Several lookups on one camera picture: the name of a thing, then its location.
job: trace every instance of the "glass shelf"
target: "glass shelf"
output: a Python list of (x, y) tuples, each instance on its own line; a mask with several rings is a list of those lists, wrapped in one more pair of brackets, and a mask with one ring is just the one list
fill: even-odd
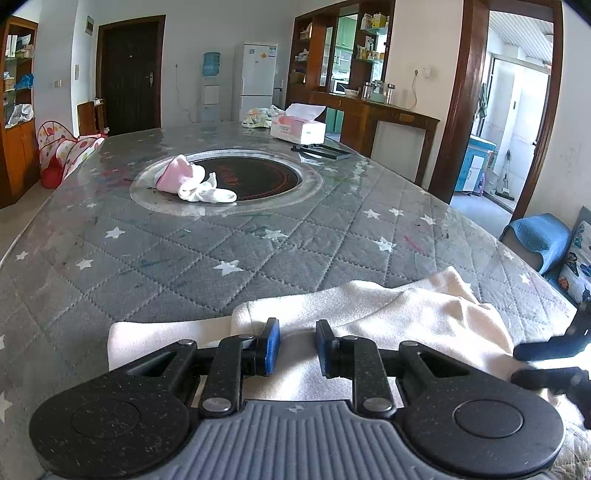
[(388, 27), (380, 27), (380, 28), (366, 28), (362, 30), (363, 33), (367, 33), (368, 35), (388, 35)]
[(384, 63), (383, 60), (375, 60), (375, 59), (354, 59), (356, 61), (364, 61), (367, 63)]

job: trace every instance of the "cloth pile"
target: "cloth pile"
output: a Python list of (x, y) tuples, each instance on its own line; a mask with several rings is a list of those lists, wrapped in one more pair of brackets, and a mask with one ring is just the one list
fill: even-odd
[[(244, 398), (284, 401), (351, 398), (351, 382), (322, 377), (314, 344), (316, 320), (327, 319), (336, 336), (372, 339), (379, 348), (398, 349), (415, 340), (498, 378), (508, 380), (524, 364), (500, 314), (480, 304), (453, 267), (398, 288), (352, 281), (311, 294), (260, 299), (238, 306), (231, 317), (178, 323), (111, 326), (109, 367), (114, 369), (181, 338), (211, 346), (229, 335), (258, 334), (269, 317), (281, 327), (277, 368), (270, 378), (244, 381)], [(392, 380), (392, 392), (402, 405)]]
[(154, 177), (156, 189), (161, 192), (174, 193), (187, 202), (233, 203), (236, 193), (231, 190), (218, 189), (216, 174), (210, 173), (205, 178), (205, 168), (193, 165), (184, 155), (172, 159)]
[(242, 126), (246, 128), (271, 128), (273, 117), (284, 114), (285, 112), (275, 105), (271, 105), (271, 108), (253, 108), (246, 113)]

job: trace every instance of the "bottle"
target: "bottle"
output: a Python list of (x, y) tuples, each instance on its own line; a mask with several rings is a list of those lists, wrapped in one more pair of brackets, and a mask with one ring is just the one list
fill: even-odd
[(361, 99), (362, 100), (369, 100), (372, 94), (372, 85), (371, 82), (365, 82), (363, 84), (363, 90), (361, 91)]
[(395, 88), (396, 88), (396, 85), (393, 85), (392, 83), (388, 84), (388, 90), (386, 90), (386, 103), (388, 105), (394, 104), (394, 89)]

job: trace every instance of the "refrigerator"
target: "refrigerator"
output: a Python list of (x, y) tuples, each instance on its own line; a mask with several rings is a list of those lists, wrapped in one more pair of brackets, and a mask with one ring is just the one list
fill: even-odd
[(236, 48), (233, 120), (242, 122), (252, 108), (273, 104), (276, 43), (243, 43)]

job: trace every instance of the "floor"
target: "floor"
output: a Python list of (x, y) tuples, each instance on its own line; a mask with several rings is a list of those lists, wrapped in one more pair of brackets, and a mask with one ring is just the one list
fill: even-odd
[(454, 193), (451, 206), (496, 238), (511, 221), (512, 215), (507, 210), (486, 197)]
[(14, 205), (0, 209), (0, 260), (52, 193), (37, 183)]
[(498, 195), (492, 194), (489, 197), (487, 197), (489, 200), (492, 200), (493, 202), (495, 202), (497, 205), (500, 206), (504, 206), (506, 207), (505, 209), (508, 209), (511, 213), (513, 213), (515, 211), (515, 206), (517, 205), (517, 199), (515, 200), (509, 200), (503, 197), (499, 197)]

